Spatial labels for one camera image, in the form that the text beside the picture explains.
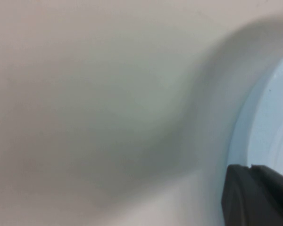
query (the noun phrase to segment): white surface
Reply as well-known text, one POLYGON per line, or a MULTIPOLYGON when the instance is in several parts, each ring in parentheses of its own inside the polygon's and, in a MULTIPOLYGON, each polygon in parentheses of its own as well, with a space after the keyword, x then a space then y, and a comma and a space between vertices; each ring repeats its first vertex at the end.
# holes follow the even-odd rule
POLYGON ((283 59, 248 96, 235 125, 228 164, 266 165, 283 175, 283 59))
POLYGON ((229 137, 283 56, 281 14, 283 0, 0 0, 0 226, 221 224, 229 137))

